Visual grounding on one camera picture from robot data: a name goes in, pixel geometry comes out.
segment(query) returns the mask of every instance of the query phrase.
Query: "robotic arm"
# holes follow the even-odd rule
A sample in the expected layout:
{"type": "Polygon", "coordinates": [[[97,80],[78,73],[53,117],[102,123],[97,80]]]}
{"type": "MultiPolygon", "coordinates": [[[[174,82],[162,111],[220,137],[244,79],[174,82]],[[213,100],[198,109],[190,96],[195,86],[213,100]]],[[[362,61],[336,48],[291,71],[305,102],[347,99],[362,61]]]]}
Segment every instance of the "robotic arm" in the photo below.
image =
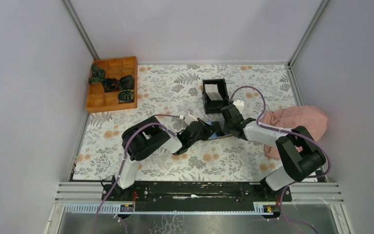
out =
{"type": "MultiPolygon", "coordinates": [[[[243,140],[258,141],[278,149],[283,166],[260,181],[267,193],[280,190],[293,181],[302,181],[326,162],[323,152],[314,144],[278,131],[270,130],[270,125],[260,126],[253,118],[244,119],[240,113],[243,102],[235,101],[221,109],[224,119],[217,122],[203,122],[199,118],[187,114],[184,120],[189,124],[186,129],[175,136],[162,128],[153,125],[137,134],[128,147],[129,160],[124,163],[122,171],[115,175],[121,189],[130,187],[135,181],[135,175],[141,161],[150,156],[155,150],[163,147],[175,155],[182,154],[198,140],[209,140],[226,136],[235,136],[243,140]]],[[[159,123],[157,118],[150,117],[129,128],[123,133],[123,147],[130,137],[146,124],[159,123]]],[[[312,138],[306,128],[299,126],[287,129],[312,138]]]]}

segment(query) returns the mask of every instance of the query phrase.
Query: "wooden tray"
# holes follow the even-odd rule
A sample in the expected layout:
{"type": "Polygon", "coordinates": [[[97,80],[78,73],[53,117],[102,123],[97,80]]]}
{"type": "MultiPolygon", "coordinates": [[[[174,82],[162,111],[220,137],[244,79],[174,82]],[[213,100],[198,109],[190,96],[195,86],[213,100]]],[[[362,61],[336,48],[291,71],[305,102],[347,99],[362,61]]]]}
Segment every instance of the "wooden tray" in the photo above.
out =
{"type": "Polygon", "coordinates": [[[101,83],[90,84],[87,96],[87,111],[95,113],[137,108],[137,58],[114,58],[97,60],[94,63],[105,70],[105,78],[120,79],[123,76],[132,75],[134,77],[134,102],[118,103],[119,92],[104,93],[101,83]]]}

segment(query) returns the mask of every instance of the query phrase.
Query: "crumpled towel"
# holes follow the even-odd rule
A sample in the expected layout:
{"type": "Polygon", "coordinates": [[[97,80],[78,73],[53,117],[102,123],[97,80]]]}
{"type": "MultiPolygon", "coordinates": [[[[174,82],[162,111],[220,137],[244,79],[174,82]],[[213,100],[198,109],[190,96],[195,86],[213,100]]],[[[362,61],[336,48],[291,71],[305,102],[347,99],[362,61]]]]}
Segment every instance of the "crumpled towel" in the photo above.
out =
{"type": "MultiPolygon", "coordinates": [[[[296,128],[305,127],[314,140],[319,140],[327,129],[328,117],[315,106],[293,106],[286,109],[279,109],[275,112],[268,111],[262,123],[275,127],[296,128]]],[[[280,159],[276,148],[264,145],[266,156],[280,159]]]]}

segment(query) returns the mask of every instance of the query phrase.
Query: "white wall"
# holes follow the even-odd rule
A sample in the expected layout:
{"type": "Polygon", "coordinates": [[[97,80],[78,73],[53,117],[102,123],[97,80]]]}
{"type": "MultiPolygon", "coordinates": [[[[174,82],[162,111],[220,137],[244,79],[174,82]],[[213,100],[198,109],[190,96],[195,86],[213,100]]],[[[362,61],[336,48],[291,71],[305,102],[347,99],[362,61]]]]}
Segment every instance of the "white wall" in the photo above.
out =
{"type": "Polygon", "coordinates": [[[42,233],[84,121],[91,61],[60,0],[0,0],[0,234],[42,233]]]}
{"type": "Polygon", "coordinates": [[[321,0],[72,0],[103,59],[288,61],[321,0]]]}
{"type": "Polygon", "coordinates": [[[294,69],[305,104],[329,116],[320,141],[355,233],[374,233],[374,1],[331,1],[294,69]]]}

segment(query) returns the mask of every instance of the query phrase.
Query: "white plastic part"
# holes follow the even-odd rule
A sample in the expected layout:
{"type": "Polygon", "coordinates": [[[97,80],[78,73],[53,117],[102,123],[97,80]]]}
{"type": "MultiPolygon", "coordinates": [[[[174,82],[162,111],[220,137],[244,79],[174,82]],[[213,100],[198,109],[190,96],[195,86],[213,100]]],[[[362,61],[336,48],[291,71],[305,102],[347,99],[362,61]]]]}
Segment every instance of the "white plastic part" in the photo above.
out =
{"type": "Polygon", "coordinates": [[[194,117],[193,115],[191,115],[190,112],[188,112],[186,114],[186,116],[184,117],[184,122],[186,122],[186,124],[190,125],[194,121],[198,121],[197,118],[194,117]]]}
{"type": "Polygon", "coordinates": [[[243,114],[244,101],[242,101],[242,100],[235,100],[233,102],[233,105],[236,106],[236,108],[239,110],[240,114],[243,114]]]}
{"type": "Polygon", "coordinates": [[[269,187],[274,191],[283,188],[293,181],[295,180],[286,173],[283,167],[280,167],[266,177],[267,185],[269,185],[269,187]]]}
{"type": "Polygon", "coordinates": [[[126,189],[134,184],[135,175],[137,174],[140,163],[141,161],[131,161],[129,159],[124,161],[124,168],[121,172],[121,176],[118,177],[118,173],[115,175],[116,179],[118,179],[118,186],[120,186],[120,188],[126,189]]]}
{"type": "Polygon", "coordinates": [[[168,141],[166,141],[161,147],[163,147],[164,149],[170,151],[172,154],[177,152],[179,149],[181,149],[181,147],[183,146],[183,144],[181,143],[181,141],[169,134],[170,136],[170,139],[168,141]]]}
{"type": "Polygon", "coordinates": [[[248,125],[246,125],[246,127],[244,128],[244,135],[246,136],[247,140],[251,140],[251,141],[258,141],[260,143],[263,143],[263,144],[266,144],[266,145],[269,145],[271,147],[274,147],[276,148],[276,140],[279,138],[279,137],[282,137],[282,136],[285,136],[287,135],[286,133],[279,133],[279,132],[276,132],[276,131],[273,131],[273,130],[268,130],[268,129],[264,129],[264,128],[261,128],[259,126],[257,126],[257,123],[256,121],[253,121],[251,123],[249,123],[248,125]]]}

